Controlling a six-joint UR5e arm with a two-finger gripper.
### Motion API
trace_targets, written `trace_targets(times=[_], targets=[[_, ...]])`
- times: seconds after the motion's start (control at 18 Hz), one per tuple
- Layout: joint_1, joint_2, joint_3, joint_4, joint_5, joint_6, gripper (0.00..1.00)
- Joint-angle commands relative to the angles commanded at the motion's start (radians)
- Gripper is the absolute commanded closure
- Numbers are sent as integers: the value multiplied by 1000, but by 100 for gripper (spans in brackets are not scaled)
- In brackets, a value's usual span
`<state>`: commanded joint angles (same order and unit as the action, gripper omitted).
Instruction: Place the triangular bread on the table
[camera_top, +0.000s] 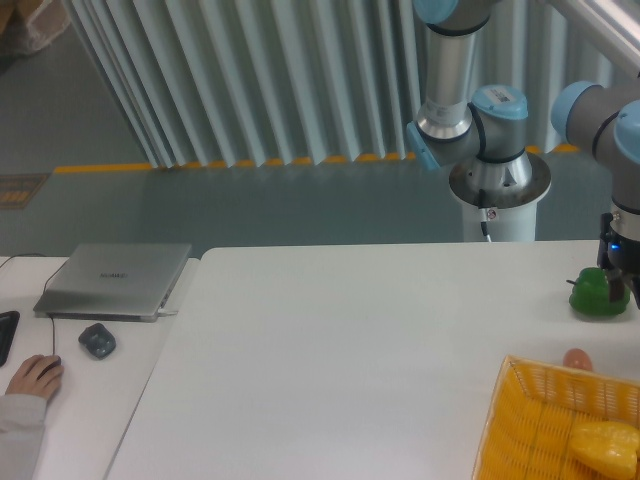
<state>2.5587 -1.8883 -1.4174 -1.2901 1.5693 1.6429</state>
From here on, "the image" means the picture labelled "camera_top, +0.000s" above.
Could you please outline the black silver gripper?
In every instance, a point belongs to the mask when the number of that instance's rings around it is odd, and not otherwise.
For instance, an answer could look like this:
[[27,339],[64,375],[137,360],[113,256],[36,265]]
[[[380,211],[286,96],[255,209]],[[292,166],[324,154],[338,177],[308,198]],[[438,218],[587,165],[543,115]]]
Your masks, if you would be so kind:
[[600,217],[597,265],[608,278],[609,301],[624,299],[623,277],[630,276],[630,290],[640,308],[639,211],[613,208]]

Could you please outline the person's hand on mouse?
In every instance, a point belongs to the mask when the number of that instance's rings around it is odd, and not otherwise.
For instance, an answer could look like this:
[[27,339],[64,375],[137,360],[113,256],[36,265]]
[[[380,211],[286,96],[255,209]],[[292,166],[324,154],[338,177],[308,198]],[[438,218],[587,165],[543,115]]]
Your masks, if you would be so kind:
[[12,376],[6,388],[6,395],[30,395],[49,401],[58,392],[62,385],[64,367],[52,369],[40,380],[38,374],[55,361],[58,355],[34,355],[26,359]]

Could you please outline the grey sleeved forearm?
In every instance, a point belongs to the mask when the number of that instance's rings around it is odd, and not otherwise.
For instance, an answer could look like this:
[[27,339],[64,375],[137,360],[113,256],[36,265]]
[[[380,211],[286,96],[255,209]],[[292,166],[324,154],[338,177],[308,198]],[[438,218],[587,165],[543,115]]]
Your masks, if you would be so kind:
[[27,394],[1,397],[1,478],[31,479],[42,445],[47,401]]

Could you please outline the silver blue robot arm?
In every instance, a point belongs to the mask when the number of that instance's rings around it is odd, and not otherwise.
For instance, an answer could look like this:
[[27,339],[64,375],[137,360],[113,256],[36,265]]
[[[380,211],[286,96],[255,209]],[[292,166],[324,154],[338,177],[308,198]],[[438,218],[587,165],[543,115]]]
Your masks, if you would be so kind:
[[[489,1],[418,1],[431,32],[426,99],[407,126],[427,169],[450,165],[449,189],[459,202],[468,241],[531,241],[537,207],[551,173],[525,150],[528,102],[508,85],[470,89],[477,35],[490,19]],[[551,109],[561,139],[607,168],[611,209],[600,220],[598,267],[609,297],[639,290],[639,83],[565,87]]]

